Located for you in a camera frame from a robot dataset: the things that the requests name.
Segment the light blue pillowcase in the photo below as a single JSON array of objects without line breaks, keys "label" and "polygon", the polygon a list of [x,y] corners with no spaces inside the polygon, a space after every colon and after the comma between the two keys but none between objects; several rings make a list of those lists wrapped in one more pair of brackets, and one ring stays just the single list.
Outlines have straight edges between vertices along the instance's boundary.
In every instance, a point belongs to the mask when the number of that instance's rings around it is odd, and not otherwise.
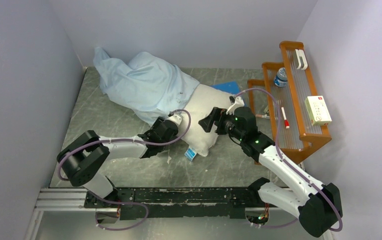
[{"label": "light blue pillowcase", "polygon": [[125,63],[96,47],[93,63],[102,93],[149,125],[172,110],[185,108],[200,84],[177,65],[145,51]]}]

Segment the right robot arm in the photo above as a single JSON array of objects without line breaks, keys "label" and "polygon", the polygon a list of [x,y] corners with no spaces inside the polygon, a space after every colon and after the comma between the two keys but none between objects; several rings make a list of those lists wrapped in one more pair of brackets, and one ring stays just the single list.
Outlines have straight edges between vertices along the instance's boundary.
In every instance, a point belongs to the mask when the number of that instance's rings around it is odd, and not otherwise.
[{"label": "right robot arm", "polygon": [[233,114],[214,107],[198,124],[205,132],[216,127],[216,134],[239,141],[243,153],[278,176],[288,190],[260,178],[250,185],[249,202],[254,207],[272,204],[291,214],[313,237],[343,228],[340,191],[336,185],[323,184],[290,160],[271,138],[258,130],[256,117],[248,107],[238,107]]}]

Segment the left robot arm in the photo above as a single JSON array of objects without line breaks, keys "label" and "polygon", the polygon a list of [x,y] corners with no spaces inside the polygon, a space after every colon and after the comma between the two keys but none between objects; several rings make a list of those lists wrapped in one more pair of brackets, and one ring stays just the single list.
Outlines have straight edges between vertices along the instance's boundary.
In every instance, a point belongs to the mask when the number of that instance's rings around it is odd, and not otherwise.
[{"label": "left robot arm", "polygon": [[118,191],[114,184],[98,171],[107,160],[120,158],[150,158],[164,151],[179,132],[182,117],[174,114],[159,117],[143,134],[126,138],[108,138],[88,130],[63,149],[57,156],[59,172],[74,187],[84,187],[97,195],[105,208],[114,206]]}]

